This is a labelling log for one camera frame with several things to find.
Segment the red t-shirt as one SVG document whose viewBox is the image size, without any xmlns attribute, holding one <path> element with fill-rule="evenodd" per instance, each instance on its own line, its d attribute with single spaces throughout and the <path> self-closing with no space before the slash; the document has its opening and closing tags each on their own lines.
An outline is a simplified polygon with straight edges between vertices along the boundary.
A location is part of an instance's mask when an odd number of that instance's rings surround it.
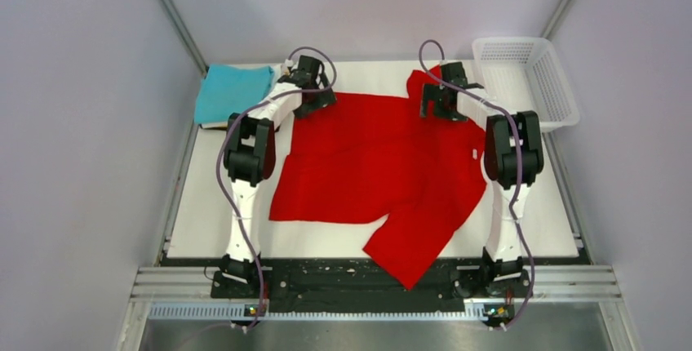
<svg viewBox="0 0 692 351">
<path fill-rule="evenodd" d="M 412 289 L 486 191 L 484 129 L 419 114 L 432 80 L 415 70 L 406 97 L 344 93 L 296 120 L 270 220 L 379 221 L 363 250 Z"/>
</svg>

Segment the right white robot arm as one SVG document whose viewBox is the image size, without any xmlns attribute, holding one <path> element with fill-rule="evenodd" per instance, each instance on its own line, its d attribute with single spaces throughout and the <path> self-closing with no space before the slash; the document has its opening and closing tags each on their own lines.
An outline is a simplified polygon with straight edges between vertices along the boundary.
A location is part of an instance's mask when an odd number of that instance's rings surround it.
<svg viewBox="0 0 692 351">
<path fill-rule="evenodd" d="M 486 115 L 482 171 L 493 192 L 490 234 L 481 253 L 473 291 L 507 297 L 529 289 L 532 276 L 524 269 L 534 258 L 521 228 L 531 187 L 543 171 L 544 155 L 536 112 L 513 112 L 493 100 L 479 83 L 470 83 L 460 62 L 443 62 L 440 72 L 424 72 L 433 83 L 424 87 L 421 106 L 433 104 L 438 118 L 459 121 L 470 113 L 458 110 L 459 96 L 474 100 Z"/>
</svg>

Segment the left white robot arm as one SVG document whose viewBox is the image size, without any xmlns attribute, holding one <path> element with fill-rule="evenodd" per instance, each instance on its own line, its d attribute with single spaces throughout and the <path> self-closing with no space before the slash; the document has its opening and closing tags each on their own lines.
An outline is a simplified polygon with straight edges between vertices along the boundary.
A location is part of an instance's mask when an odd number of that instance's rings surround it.
<svg viewBox="0 0 692 351">
<path fill-rule="evenodd" d="M 263 98 L 228 117 L 215 167 L 217 182 L 231 207 L 231 231 L 219 281 L 230 282 L 242 296 L 264 297 L 257 202 L 277 163 L 277 129 L 290 115 L 305 118 L 336 102 L 332 90 L 336 76 L 326 73 L 333 65 L 326 56 L 290 56 Z"/>
</svg>

